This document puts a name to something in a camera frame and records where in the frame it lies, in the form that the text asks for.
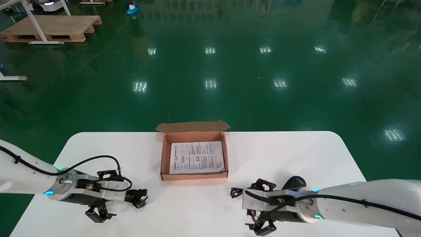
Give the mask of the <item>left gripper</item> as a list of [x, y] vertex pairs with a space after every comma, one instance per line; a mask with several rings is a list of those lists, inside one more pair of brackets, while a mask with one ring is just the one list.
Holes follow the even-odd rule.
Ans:
[[89, 205], [85, 215], [95, 223], [103, 223], [117, 216], [108, 212], [106, 202], [124, 199], [128, 182], [120, 171], [98, 171], [97, 176], [81, 171], [72, 171], [71, 174], [75, 179], [70, 189], [71, 203]]

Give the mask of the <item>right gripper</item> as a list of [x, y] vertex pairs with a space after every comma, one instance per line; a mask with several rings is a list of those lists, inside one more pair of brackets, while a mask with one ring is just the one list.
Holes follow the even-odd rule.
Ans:
[[257, 236], [266, 236], [277, 230], [274, 222], [310, 223], [296, 199], [311, 193], [310, 190], [274, 190], [276, 184], [257, 179], [250, 189], [242, 192], [242, 208], [253, 223], [246, 223]]

